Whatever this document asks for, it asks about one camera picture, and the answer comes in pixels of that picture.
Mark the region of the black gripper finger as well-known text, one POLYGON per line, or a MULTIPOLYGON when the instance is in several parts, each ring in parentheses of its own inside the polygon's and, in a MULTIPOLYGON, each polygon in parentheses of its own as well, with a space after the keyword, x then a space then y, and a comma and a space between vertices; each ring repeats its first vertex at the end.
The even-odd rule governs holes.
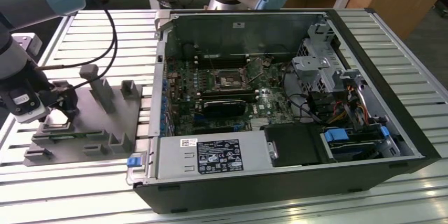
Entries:
POLYGON ((62 111, 69 118, 74 118, 79 112, 75 87, 70 83, 54 83, 54 86, 53 93, 58 95, 58 99, 50 107, 62 111))

